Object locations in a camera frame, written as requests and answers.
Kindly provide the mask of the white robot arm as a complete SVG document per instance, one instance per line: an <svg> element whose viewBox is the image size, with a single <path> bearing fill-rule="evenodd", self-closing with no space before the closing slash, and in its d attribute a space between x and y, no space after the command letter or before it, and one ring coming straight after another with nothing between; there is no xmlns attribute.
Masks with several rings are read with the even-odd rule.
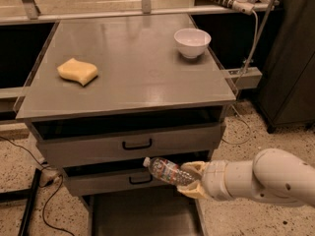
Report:
<svg viewBox="0 0 315 236"><path fill-rule="evenodd" d="M315 168L282 149L264 149L251 160L194 161L182 168L199 177L177 188L192 199L242 198L283 207L315 207Z"/></svg>

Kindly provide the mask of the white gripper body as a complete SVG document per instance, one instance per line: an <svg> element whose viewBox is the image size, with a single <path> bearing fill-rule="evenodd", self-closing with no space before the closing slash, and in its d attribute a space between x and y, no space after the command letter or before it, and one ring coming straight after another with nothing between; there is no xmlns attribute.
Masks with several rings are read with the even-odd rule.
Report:
<svg viewBox="0 0 315 236"><path fill-rule="evenodd" d="M206 165L203 173L202 186L207 195L216 201L231 199L224 181L226 166L225 160L213 160Z"/></svg>

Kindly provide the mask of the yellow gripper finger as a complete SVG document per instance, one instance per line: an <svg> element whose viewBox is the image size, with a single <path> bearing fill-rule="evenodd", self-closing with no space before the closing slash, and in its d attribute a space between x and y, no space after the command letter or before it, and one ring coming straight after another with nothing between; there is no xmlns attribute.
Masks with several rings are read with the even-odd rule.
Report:
<svg viewBox="0 0 315 236"><path fill-rule="evenodd" d="M193 180L201 180L204 174L208 162L205 161L192 161L183 163L180 169L188 174L188 176Z"/></svg>
<svg viewBox="0 0 315 236"><path fill-rule="evenodd" d="M178 186L177 191L191 199L208 199L210 196L206 193L200 182L193 182L187 186Z"/></svg>

